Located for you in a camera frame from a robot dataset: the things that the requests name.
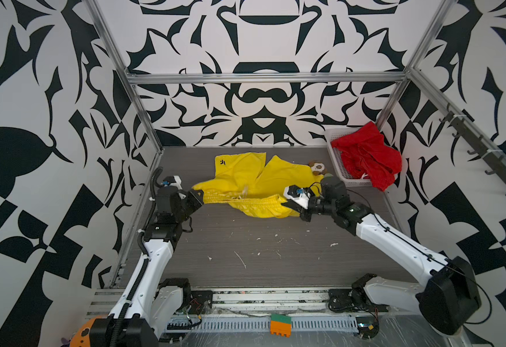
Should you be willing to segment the yellow shorts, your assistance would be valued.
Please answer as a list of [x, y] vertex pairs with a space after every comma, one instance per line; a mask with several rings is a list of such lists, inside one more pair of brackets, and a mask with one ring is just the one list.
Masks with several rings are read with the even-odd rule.
[[254, 218], [298, 217], [285, 207], [284, 190], [292, 185], [314, 187], [322, 181], [307, 165], [289, 163], [265, 153], [215, 157], [215, 177], [193, 186], [202, 190], [205, 204], [228, 204]]

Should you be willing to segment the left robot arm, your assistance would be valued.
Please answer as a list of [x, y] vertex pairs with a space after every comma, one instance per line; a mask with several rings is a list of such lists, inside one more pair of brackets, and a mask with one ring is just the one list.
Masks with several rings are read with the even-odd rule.
[[187, 279], [160, 279], [178, 241], [183, 224], [203, 205], [201, 190], [184, 191], [164, 183], [153, 193], [150, 220], [138, 233], [140, 261], [124, 293], [104, 318], [82, 326], [72, 346], [158, 346], [173, 314], [191, 294]]

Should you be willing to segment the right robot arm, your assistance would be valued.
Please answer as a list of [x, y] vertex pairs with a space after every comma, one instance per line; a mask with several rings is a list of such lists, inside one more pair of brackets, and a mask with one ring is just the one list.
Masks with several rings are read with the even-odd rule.
[[344, 182], [329, 176], [316, 189], [287, 187], [283, 206], [298, 212], [303, 221], [311, 221], [313, 215], [331, 217], [338, 227], [373, 245], [413, 277], [407, 283], [369, 276], [360, 289], [370, 303], [420, 314], [442, 335], [459, 334], [482, 305], [472, 265], [419, 244], [385, 222], [367, 203], [352, 201], [351, 193]]

